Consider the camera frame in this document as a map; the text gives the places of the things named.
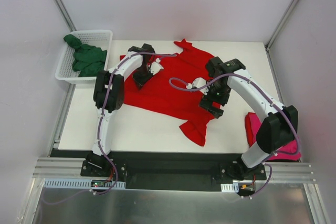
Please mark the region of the red t shirt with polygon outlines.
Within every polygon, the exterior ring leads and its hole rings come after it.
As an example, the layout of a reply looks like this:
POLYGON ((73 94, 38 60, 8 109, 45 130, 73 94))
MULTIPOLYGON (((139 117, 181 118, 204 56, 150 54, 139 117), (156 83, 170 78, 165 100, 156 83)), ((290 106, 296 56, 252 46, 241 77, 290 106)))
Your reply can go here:
POLYGON ((175 41, 174 44, 182 51, 176 57, 163 59, 160 64, 164 69, 142 88, 138 88, 132 78, 125 81, 124 103, 185 120, 180 130, 190 141, 203 147, 207 124, 214 116, 199 106, 201 92, 175 89, 169 84, 169 79, 175 77, 188 83, 198 77, 207 79, 205 65, 214 56, 194 47, 185 39, 175 41))

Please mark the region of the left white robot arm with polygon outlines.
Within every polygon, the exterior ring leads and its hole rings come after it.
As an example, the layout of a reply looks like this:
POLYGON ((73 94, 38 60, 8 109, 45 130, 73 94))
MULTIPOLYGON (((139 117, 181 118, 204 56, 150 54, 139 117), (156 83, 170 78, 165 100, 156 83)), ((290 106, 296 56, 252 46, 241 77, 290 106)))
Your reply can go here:
POLYGON ((151 80, 154 77, 151 71, 154 64, 150 63, 150 59, 154 55, 155 50, 149 44, 143 44, 142 47, 132 46, 114 67, 98 73, 93 92, 98 113, 97 135, 92 147, 95 155, 110 153, 113 120, 124 104, 124 83, 131 77, 135 87, 140 89, 151 80))

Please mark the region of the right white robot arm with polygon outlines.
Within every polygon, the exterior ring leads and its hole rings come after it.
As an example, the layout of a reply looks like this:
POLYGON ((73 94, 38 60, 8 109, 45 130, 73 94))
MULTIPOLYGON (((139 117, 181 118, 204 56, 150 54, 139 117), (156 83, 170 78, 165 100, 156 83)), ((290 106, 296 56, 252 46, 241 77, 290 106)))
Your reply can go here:
POLYGON ((192 83, 203 94, 199 103, 201 108, 219 118, 224 111, 215 108, 214 104, 226 105, 230 92, 234 90, 261 122, 255 143, 226 170, 233 179, 248 179, 262 162, 275 154, 283 154, 282 147, 297 141, 298 111, 292 105, 284 106, 260 88, 238 59, 222 62, 215 57, 207 62, 205 68, 209 80, 197 78, 192 83))

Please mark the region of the green t shirt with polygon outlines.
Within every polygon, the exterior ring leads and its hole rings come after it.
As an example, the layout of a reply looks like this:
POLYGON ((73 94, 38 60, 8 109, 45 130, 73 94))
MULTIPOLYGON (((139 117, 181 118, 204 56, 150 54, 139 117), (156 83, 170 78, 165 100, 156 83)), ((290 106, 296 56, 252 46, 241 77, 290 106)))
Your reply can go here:
POLYGON ((107 50, 100 47, 84 44, 72 34, 64 37, 69 47, 74 49, 72 70, 79 72, 78 77, 96 77, 98 72, 104 69, 107 58, 107 50))

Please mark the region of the white plastic basket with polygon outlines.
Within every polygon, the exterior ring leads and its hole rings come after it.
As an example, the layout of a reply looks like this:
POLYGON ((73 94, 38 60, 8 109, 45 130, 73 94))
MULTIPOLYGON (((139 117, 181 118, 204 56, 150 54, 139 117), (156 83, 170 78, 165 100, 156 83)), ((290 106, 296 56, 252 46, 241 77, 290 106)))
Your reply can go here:
MULTIPOLYGON (((79 30, 69 34, 74 35, 84 44, 100 47, 102 50, 107 50, 107 58, 104 65, 104 70, 108 68, 109 54, 111 51, 113 32, 111 30, 79 30)), ((72 70, 74 49, 69 47, 64 41, 64 49, 60 56, 55 77, 58 80, 64 80, 71 84, 93 83, 96 77, 78 77, 79 72, 72 70)))

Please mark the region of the pink folded t shirt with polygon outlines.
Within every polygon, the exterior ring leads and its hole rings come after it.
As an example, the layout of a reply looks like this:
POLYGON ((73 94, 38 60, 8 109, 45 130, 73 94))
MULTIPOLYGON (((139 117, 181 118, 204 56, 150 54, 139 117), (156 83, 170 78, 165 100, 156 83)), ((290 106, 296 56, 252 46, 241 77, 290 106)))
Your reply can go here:
MULTIPOLYGON (((248 112, 245 116, 245 130, 247 136, 247 143, 249 147, 256 142, 256 134, 261 127, 261 122, 254 112, 248 112)), ((280 149, 283 152, 294 153, 297 150, 297 143, 296 141, 291 141, 289 144, 285 145, 280 149)), ((302 157, 301 153, 299 152, 296 155, 289 155, 284 153, 279 153, 277 155, 273 155, 268 161, 298 161, 302 157)))

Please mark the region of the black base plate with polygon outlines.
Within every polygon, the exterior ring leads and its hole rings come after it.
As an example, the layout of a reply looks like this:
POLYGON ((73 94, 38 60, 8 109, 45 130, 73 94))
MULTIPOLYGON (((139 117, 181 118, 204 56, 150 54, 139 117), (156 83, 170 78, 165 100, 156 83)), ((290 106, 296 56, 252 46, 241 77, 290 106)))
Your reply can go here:
POLYGON ((91 188, 98 193, 116 189, 171 191, 220 191, 225 184, 245 183, 247 195, 255 193, 256 184, 267 185, 271 179, 266 167, 259 164, 244 168, 240 154, 127 152, 53 150, 54 158, 83 158, 80 175, 96 177, 91 188))

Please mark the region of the aluminium frame rail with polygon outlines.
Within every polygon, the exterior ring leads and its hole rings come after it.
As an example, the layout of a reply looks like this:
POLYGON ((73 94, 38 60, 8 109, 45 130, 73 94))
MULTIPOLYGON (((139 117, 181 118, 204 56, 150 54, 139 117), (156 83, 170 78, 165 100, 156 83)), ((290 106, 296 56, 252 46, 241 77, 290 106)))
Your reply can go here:
MULTIPOLYGON (((79 178, 84 158, 41 157, 37 160, 33 177, 79 178)), ((309 163, 268 162, 271 183, 316 184, 318 178, 309 163)))

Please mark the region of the right aluminium corner post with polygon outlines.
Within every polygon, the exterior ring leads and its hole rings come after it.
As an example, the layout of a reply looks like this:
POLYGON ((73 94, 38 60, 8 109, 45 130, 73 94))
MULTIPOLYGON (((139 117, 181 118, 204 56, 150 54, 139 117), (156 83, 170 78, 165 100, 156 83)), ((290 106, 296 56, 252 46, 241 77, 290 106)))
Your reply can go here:
POLYGON ((291 0, 288 7, 286 8, 285 12, 283 13, 279 23, 277 24, 274 32, 272 33, 270 39, 265 44, 265 50, 268 52, 273 44, 275 43, 276 39, 280 35, 281 31, 284 29, 286 23, 288 22, 289 18, 291 17, 292 13, 295 11, 296 7, 300 3, 301 0, 291 0))

